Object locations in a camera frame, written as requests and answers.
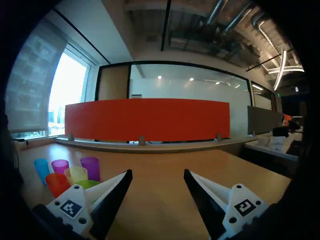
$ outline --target sky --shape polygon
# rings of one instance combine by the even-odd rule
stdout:
[[[81,100],[87,67],[63,53],[54,75],[49,108],[58,108]]]

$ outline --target blue plastic cup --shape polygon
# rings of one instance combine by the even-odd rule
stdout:
[[[43,185],[47,185],[46,183],[46,176],[48,176],[49,168],[48,168],[48,161],[44,158],[39,158],[34,161],[34,167],[37,170],[40,180],[42,181]]]

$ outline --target plastic cup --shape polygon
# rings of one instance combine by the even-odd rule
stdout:
[[[48,161],[44,158],[39,158],[34,161],[34,167],[37,170],[40,180],[42,181],[43,185],[46,184],[46,176],[50,174],[48,168]]]
[[[55,198],[63,194],[70,187],[67,177],[61,173],[49,174],[46,177],[46,183]]]
[[[100,182],[93,181],[93,180],[83,180],[83,181],[77,182],[77,184],[79,184],[80,186],[82,186],[83,189],[91,188],[91,187],[93,187],[93,186],[98,185],[99,183],[100,183]]]
[[[83,167],[71,167],[64,171],[70,186],[77,182],[88,180],[88,172]]]
[[[55,173],[64,174],[64,171],[69,168],[69,162],[64,159],[54,160],[51,165]]]
[[[99,159],[95,157],[86,157],[80,160],[81,165],[88,170],[88,179],[100,181]]]

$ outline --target window frame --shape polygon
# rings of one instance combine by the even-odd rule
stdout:
[[[205,66],[205,65],[201,65],[201,64],[195,64],[195,63],[188,63],[188,62],[177,62],[177,61],[159,61],[159,60],[148,60],[148,61],[133,61],[133,62],[121,62],[121,63],[115,63],[115,64],[108,64],[108,65],[103,65],[99,67],[99,71],[98,71],[98,77],[97,77],[97,82],[96,82],[96,93],[94,96],[94,100],[97,101],[98,100],[98,93],[99,93],[99,87],[100,87],[100,76],[101,76],[101,71],[104,68],[110,68],[110,67],[115,67],[115,66],[126,66],[129,65],[130,69],[132,65],[143,65],[143,64],[167,64],[167,65],[180,65],[180,66],[188,66],[188,67],[195,67],[195,68],[203,68],[203,69],[207,69],[207,70],[211,70],[211,71],[215,71],[215,72],[221,72],[227,75],[231,75],[237,78],[240,78],[242,80],[245,80],[247,83],[247,87],[248,87],[248,92],[249,92],[249,96],[250,96],[250,103],[251,106],[253,106],[253,99],[252,99],[252,94],[250,93],[250,81],[247,78],[244,78],[242,76],[239,76],[237,74],[234,74],[232,72],[228,72],[219,68],[213,68],[213,67],[209,67],[209,66]],[[130,70],[128,73],[128,86],[130,86]]]
[[[278,112],[276,93],[275,93],[275,92],[272,92],[270,89],[267,89],[267,88],[265,88],[264,86],[261,86],[260,84],[258,84],[258,83],[256,83],[256,82],[253,82],[253,81],[251,81],[251,85],[257,85],[258,87],[263,88],[263,90],[266,90],[267,92],[269,92],[271,98],[274,97],[274,103],[275,103],[275,104],[274,104],[275,109],[273,109],[272,99],[270,99],[270,101],[271,101],[271,111],[273,111],[273,112]]]
[[[76,47],[74,47],[70,43],[67,44],[63,53],[65,53],[66,55],[68,55],[69,57],[71,57],[72,59],[74,59],[75,61],[80,63],[81,65],[87,67],[85,77],[84,77],[84,83],[83,83],[83,87],[82,87],[81,100],[80,100],[80,102],[85,102],[86,95],[87,95],[87,88],[88,88],[88,79],[90,78],[90,74],[92,73],[92,71],[91,71],[92,67],[96,66],[96,64],[94,61],[92,61],[90,58],[88,58],[83,53],[81,53]],[[27,138],[23,138],[23,137],[17,138],[16,137],[17,134],[25,134],[25,133],[28,133],[28,132],[16,132],[16,133],[12,133],[11,136],[13,139],[26,139],[26,140],[38,139],[38,138],[51,138],[51,137],[59,136],[59,135],[50,136],[49,131],[45,130],[45,131],[42,131],[41,136],[27,137]]]

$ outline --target green plastic cup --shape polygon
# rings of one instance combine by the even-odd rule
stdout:
[[[83,181],[77,182],[77,184],[79,184],[80,186],[82,186],[83,189],[88,189],[88,188],[91,188],[91,187],[93,187],[93,186],[98,185],[99,182],[94,181],[94,180],[83,180]]]

